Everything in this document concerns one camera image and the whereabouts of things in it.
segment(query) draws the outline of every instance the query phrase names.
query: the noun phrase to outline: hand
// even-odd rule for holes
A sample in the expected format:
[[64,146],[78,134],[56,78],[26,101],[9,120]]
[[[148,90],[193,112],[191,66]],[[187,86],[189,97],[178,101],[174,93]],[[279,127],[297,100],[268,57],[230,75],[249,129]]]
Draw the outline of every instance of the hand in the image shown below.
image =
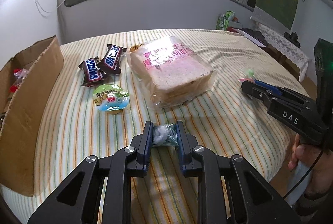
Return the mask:
[[[297,134],[295,143],[292,147],[292,156],[288,164],[288,169],[293,170],[298,161],[302,161],[306,166],[310,167],[321,149],[313,145],[299,145],[300,136]],[[305,190],[305,194],[314,195],[316,193],[327,192],[333,182],[333,152],[324,152],[319,161],[313,168],[312,179]]]

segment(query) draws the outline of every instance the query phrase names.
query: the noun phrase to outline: cardboard flap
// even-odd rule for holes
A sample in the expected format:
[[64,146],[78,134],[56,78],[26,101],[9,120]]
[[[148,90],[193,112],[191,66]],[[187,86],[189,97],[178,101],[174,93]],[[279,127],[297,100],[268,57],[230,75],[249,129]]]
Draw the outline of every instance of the cardboard flap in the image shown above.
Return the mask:
[[0,71],[0,80],[1,80],[1,86],[0,86],[0,113],[5,108],[5,105],[7,103],[7,97],[9,95],[9,88],[14,83],[15,78],[13,75],[13,58],[11,58],[5,66]]
[[26,196],[34,194],[34,158],[39,125],[64,63],[57,39],[49,44],[50,41],[51,38],[40,41],[31,46],[31,50],[28,48],[15,56],[14,61],[22,64],[34,56],[36,61],[16,90],[0,131],[0,158],[6,159],[0,163],[0,182]]

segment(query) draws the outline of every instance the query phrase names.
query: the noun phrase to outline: black cable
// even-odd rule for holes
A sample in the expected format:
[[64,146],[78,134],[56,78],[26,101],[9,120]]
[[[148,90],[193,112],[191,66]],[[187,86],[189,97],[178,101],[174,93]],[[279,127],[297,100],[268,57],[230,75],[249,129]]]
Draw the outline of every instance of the black cable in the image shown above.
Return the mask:
[[292,189],[290,189],[288,191],[287,194],[284,195],[284,199],[286,197],[288,197],[290,195],[291,192],[293,192],[298,186],[299,184],[305,179],[306,176],[308,176],[308,174],[310,173],[310,171],[313,169],[313,167],[317,164],[317,162],[319,161],[320,157],[322,156],[322,154],[324,153],[324,149],[322,149],[319,153],[319,155],[317,156],[316,160],[313,162],[313,164],[311,165],[311,167],[307,170],[307,172],[303,175],[303,177],[292,187]]

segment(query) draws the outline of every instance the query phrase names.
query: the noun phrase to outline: finger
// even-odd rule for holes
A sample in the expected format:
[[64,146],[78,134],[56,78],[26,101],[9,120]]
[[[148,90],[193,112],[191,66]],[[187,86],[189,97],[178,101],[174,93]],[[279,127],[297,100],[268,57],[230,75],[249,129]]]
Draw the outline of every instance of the finger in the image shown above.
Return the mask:
[[[320,151],[321,149],[316,146],[302,144],[296,148],[295,156],[306,166],[310,167],[316,160]],[[315,165],[314,170],[320,171],[329,168],[331,165],[329,159],[330,154],[323,154]]]
[[296,148],[297,148],[297,145],[294,144],[293,147],[292,147],[292,149],[291,149],[293,154],[295,153]]
[[291,155],[291,161],[292,162],[296,162],[297,160],[298,160],[298,158],[296,157],[296,154],[292,153],[292,155]]
[[296,137],[295,137],[295,145],[296,145],[296,147],[299,146],[300,139],[301,139],[301,136],[299,134],[296,134]]
[[292,171],[297,166],[297,161],[289,161],[288,163],[288,170]]

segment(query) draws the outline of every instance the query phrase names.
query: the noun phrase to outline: table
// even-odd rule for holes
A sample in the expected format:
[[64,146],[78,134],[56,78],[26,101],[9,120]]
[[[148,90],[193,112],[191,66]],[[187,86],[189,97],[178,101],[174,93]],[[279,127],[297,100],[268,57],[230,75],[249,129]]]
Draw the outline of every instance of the table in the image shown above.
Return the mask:
[[299,68],[299,81],[302,82],[305,78],[310,60],[304,52],[284,38],[284,36],[259,22],[256,22],[256,29],[262,33],[268,43],[297,65]]
[[[99,112],[93,88],[80,86],[85,59],[102,58],[108,43],[123,47],[175,35],[217,69],[213,88],[170,110],[153,111],[125,60],[114,81],[130,93],[130,104],[116,115]],[[297,80],[271,56],[238,33],[209,30],[150,30],[92,37],[61,46],[64,68],[41,121],[35,156],[35,192],[24,197],[2,186],[2,195],[22,223],[86,156],[105,157],[141,134],[144,123],[184,122],[189,133],[217,154],[242,154],[267,180],[280,169],[294,132],[266,113],[257,100],[243,95],[239,78],[247,68],[257,78],[306,94]],[[102,193],[104,201],[106,182]],[[132,179],[132,223],[196,223],[197,178],[184,178],[174,148],[152,150],[145,178]],[[99,222],[103,205],[100,207]]]
[[235,29],[234,30],[238,33],[240,33],[241,35],[243,35],[245,38],[249,39],[252,43],[255,43],[258,47],[263,47],[265,48],[266,46],[264,44],[262,44],[262,42],[260,42],[259,40],[257,40],[256,38],[252,37],[251,35],[249,35],[248,33],[242,31],[241,29]]

